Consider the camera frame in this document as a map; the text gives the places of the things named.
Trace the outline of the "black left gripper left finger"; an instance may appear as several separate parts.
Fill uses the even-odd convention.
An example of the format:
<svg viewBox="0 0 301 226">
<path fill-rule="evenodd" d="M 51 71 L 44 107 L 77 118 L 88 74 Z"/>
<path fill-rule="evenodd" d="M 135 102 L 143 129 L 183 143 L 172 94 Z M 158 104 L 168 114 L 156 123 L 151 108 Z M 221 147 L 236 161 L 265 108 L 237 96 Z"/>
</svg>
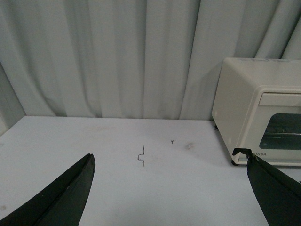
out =
<svg viewBox="0 0 301 226">
<path fill-rule="evenodd" d="M 2 226 L 77 226 L 90 193 L 95 158 L 87 154 L 21 207 Z"/>
</svg>

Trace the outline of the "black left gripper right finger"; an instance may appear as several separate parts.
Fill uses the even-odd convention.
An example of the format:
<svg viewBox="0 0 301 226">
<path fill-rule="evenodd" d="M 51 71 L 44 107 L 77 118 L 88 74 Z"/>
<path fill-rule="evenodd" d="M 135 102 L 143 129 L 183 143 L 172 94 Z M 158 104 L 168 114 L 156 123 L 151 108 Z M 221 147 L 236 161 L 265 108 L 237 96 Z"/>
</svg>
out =
<svg viewBox="0 0 301 226">
<path fill-rule="evenodd" d="M 301 224 L 301 184 L 245 148 L 233 155 L 247 156 L 247 175 L 258 204 L 270 226 Z"/>
</svg>

